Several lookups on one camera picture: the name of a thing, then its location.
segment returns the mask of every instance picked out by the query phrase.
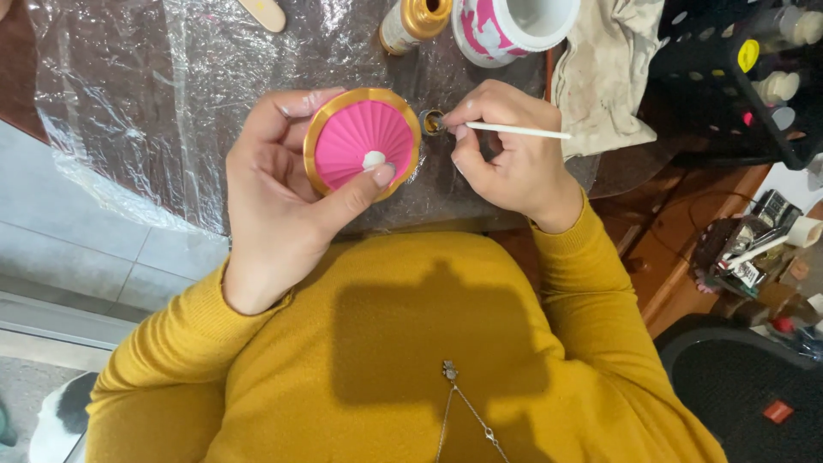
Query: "fingernail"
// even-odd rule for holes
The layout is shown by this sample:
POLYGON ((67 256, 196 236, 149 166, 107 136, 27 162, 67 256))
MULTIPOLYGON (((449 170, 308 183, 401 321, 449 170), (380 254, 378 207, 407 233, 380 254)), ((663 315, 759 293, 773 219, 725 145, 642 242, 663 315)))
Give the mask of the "fingernail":
POLYGON ((454 131, 454 136, 457 138, 458 141, 462 140, 463 137, 466 136, 468 133, 468 127, 466 125, 459 125, 457 129, 454 131))
POLYGON ((385 188, 388 184, 392 183, 395 173, 397 173, 397 168, 394 164, 391 162, 385 162, 384 164, 374 166, 371 178, 374 179, 377 186, 380 188, 385 188))

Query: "mustard yellow sweater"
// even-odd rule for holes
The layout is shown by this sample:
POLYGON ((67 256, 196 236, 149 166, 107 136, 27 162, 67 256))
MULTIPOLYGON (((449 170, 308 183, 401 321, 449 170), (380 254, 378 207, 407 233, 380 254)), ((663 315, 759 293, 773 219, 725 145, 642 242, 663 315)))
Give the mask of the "mustard yellow sweater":
MULTIPOLYGON (((444 360, 511 463, 725 461, 672 392, 592 209, 534 239, 542 304, 467 233, 333 246, 259 316, 226 305, 218 269, 114 351, 87 461, 431 462, 444 360)), ((440 461, 503 461, 457 395, 440 461)))

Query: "gold rim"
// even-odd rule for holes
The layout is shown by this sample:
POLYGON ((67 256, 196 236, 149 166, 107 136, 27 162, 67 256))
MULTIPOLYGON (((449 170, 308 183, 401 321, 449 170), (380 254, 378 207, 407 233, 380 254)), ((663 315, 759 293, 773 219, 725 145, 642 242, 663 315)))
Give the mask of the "gold rim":
POLYGON ((303 165, 306 169, 306 175, 309 177, 311 185, 320 192, 323 196, 327 196, 332 192, 328 185, 323 183, 320 175, 317 173, 317 167, 314 164, 314 149, 317 147, 317 140, 320 132, 323 131, 328 120, 339 110, 353 105, 358 101, 382 101, 388 103, 394 109, 400 111, 400 114, 406 120, 409 129, 411 129, 411 159, 406 170, 388 188, 375 200, 382 201, 394 193, 394 191, 404 181, 412 176, 412 172, 417 168, 417 162, 420 160, 420 124, 417 122, 417 116, 412 111, 412 108, 406 103, 398 94, 387 88, 358 88, 347 91, 341 95, 335 96, 329 100, 325 105, 321 106, 309 123, 309 129, 306 131, 306 139, 303 141, 303 165))

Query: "hand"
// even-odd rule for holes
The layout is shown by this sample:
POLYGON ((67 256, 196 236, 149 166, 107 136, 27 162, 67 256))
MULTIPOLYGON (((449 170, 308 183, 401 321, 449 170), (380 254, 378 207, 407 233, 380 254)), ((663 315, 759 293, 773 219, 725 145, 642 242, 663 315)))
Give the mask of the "hand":
POLYGON ((309 117, 342 92, 267 93, 226 158, 233 246, 223 296, 241 314, 265 311, 305 278, 394 177, 392 164, 380 164, 326 198, 312 189, 302 156, 309 117))
POLYGON ((477 133, 464 125, 483 119, 560 132, 560 110, 547 101, 497 81, 485 81, 443 117, 458 143, 452 162, 486 201, 531 218, 546 233, 562 233, 577 222, 583 195, 563 165, 560 140, 515 133, 490 134, 497 156, 486 162, 477 133))

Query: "silver necklace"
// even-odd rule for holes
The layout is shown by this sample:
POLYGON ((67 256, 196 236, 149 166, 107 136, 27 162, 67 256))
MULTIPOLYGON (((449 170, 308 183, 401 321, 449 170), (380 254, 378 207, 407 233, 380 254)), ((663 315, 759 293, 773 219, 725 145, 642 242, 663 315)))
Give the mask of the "silver necklace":
POLYGON ((484 423, 483 420, 480 418, 480 415, 477 414, 477 411, 475 411, 474 407, 472 407, 472 404, 469 403, 466 396, 463 395, 463 391, 461 391, 458 385, 454 382, 454 379, 458 377, 458 371, 454 369, 454 364, 451 360, 446 360, 445 362, 443 362, 443 376, 446 376, 446 379, 449 380, 449 383, 451 383, 452 388, 451 390, 449 390, 449 399, 446 400, 446 413, 443 416, 443 426, 440 427, 440 444, 437 447, 437 458, 435 458, 435 463, 440 462, 440 452, 443 450, 443 438, 446 435, 446 420, 449 419, 449 407, 452 404, 452 396, 454 395, 455 391, 457 391, 458 394, 460 394, 460 397, 463 399, 463 402, 466 402, 466 405, 468 405, 468 409, 472 411, 474 417, 477 418, 477 421, 480 422, 480 425, 483 427, 483 433, 486 435, 486 439, 489 439, 491 441, 491 444, 495 446, 498 452, 500 452, 500 456, 503 457, 503 460, 505 460, 506 463, 509 463, 509 459, 506 458, 506 454, 503 453, 503 449, 500 448, 500 443, 497 442, 497 439, 495 439, 495 433, 491 430, 491 428, 486 426, 486 423, 484 423))

